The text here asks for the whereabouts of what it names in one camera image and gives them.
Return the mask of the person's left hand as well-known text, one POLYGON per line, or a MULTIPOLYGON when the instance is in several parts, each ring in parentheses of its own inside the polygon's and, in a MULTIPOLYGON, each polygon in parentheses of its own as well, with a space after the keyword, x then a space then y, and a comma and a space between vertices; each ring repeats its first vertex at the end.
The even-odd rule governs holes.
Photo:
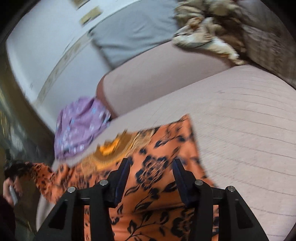
POLYGON ((18 200, 22 197, 23 190, 18 176, 15 178, 7 178, 3 182, 3 198, 14 207, 18 200))

